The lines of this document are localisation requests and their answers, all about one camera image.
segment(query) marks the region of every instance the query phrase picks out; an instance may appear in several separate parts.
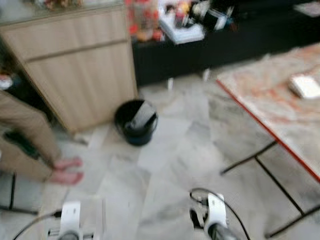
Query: bare foot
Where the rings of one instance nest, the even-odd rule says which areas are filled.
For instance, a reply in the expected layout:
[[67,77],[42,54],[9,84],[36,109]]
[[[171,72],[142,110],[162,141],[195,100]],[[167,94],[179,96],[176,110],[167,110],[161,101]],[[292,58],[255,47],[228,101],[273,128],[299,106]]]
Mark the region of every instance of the bare foot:
[[84,177],[83,172],[54,171],[49,182],[61,185],[75,185]]
[[56,170],[65,170],[70,167],[81,167],[83,165],[82,159],[78,156],[73,158],[63,158],[53,163],[53,168]]

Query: red table edge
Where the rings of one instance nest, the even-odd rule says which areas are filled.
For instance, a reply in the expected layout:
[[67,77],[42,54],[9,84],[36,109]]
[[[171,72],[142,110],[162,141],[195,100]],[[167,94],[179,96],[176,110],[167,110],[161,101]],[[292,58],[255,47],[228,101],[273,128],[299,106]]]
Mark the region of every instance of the red table edge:
[[282,142],[267,126],[264,125],[262,121],[259,120],[248,108],[246,108],[245,105],[243,105],[235,95],[229,89],[219,80],[216,80],[219,86],[229,94],[229,96],[237,103],[239,104],[253,119],[255,119],[271,136],[274,137],[274,139],[283,146],[292,156],[295,160],[297,160],[303,167],[306,169],[312,177],[320,183],[320,176],[318,176],[295,152],[293,152],[284,142]]

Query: trouser leg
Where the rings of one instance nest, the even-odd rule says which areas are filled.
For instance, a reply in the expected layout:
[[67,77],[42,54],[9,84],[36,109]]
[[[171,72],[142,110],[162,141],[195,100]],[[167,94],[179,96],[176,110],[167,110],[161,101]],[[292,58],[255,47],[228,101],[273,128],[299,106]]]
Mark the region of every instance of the trouser leg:
[[27,156],[18,146],[7,142],[0,137],[0,169],[25,176],[36,181],[45,181],[52,170],[39,161]]
[[50,165],[61,157],[45,115],[3,91],[0,91],[0,123],[19,130]]

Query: wooden cabinet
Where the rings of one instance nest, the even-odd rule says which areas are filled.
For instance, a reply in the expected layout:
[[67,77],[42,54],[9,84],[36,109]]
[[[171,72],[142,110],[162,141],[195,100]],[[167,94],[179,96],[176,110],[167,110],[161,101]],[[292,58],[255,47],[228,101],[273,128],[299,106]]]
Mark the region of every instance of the wooden cabinet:
[[8,29],[2,37],[25,61],[127,38],[124,11],[71,15]]
[[109,121],[135,97],[126,43],[34,61],[26,69],[69,131]]
[[137,96],[123,5],[16,23],[0,34],[71,133],[112,120]]

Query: black cable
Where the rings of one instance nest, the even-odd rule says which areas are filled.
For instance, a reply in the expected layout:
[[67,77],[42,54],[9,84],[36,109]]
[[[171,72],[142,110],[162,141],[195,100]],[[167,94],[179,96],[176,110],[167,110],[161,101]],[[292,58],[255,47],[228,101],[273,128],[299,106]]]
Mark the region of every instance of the black cable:
[[243,231],[244,231],[244,234],[245,234],[246,238],[247,238],[248,240],[251,240],[250,237],[249,237],[249,234],[248,234],[248,232],[247,232],[247,229],[246,229],[245,225],[244,225],[243,222],[241,221],[241,218],[240,218],[240,217],[238,216],[238,214],[233,210],[233,208],[229,205],[229,203],[227,203],[227,202],[226,202],[225,200],[223,200],[217,193],[215,193],[215,192],[213,192],[213,191],[210,191],[210,190],[208,190],[208,189],[206,189],[206,188],[202,188],[202,187],[196,187],[196,188],[191,189],[191,191],[190,191],[190,198],[191,198],[193,201],[197,202],[197,203],[203,204],[203,202],[202,202],[201,200],[197,200],[197,199],[195,199],[195,198],[192,196],[193,192],[196,192],[196,191],[202,191],[202,192],[211,193],[211,194],[215,195],[221,202],[223,202],[223,203],[227,206],[227,208],[230,209],[230,211],[234,214],[234,216],[238,219],[238,221],[239,221],[239,223],[240,223],[240,225],[241,225],[241,227],[242,227],[242,229],[243,229]]
[[13,240],[17,240],[32,225],[34,225],[34,224],[36,224],[36,223],[38,223],[38,222],[40,222],[42,220],[48,219],[48,218],[60,218],[61,214],[62,214],[62,211],[58,210],[58,211],[55,211],[55,212],[52,212],[52,213],[37,217],[35,220],[33,220],[32,222],[28,223],[23,229],[21,229],[21,231],[18,232],[17,235],[15,235]]

